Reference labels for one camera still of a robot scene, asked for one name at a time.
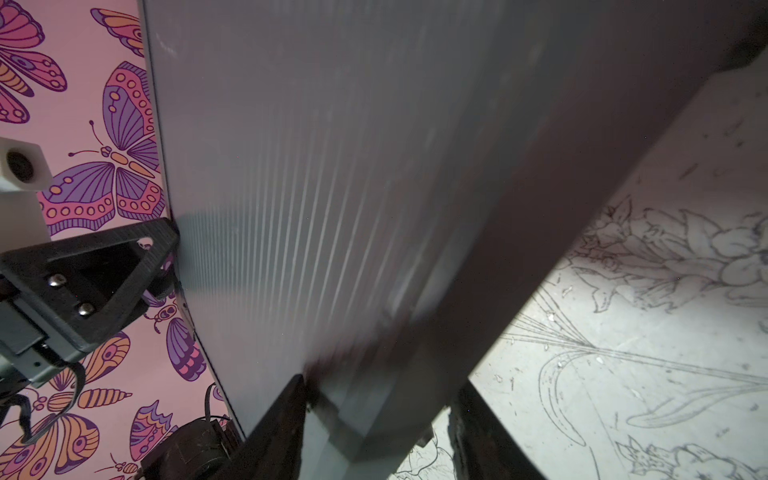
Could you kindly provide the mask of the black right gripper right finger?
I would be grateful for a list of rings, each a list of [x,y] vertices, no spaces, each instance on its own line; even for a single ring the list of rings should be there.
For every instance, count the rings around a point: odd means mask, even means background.
[[[448,436],[457,479],[544,480],[472,383],[450,405]]]

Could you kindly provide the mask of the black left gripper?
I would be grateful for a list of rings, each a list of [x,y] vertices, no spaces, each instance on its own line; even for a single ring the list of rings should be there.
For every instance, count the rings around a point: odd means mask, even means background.
[[[174,223],[159,218],[2,254],[13,287],[1,289],[1,416],[19,410],[22,443],[36,443],[77,404],[87,384],[81,360],[146,311],[145,292],[162,292],[178,243]],[[63,371],[69,403],[34,427],[23,390]]]

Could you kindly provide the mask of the dark grey poker case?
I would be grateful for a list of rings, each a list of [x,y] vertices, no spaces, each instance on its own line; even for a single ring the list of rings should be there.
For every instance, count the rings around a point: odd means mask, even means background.
[[[303,479],[767,475],[763,1],[144,1],[182,310]]]

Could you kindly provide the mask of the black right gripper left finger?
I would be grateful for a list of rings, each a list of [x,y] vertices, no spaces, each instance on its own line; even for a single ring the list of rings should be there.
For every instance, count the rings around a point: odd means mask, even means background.
[[[298,479],[306,413],[305,380],[296,374],[235,455],[212,479]]]

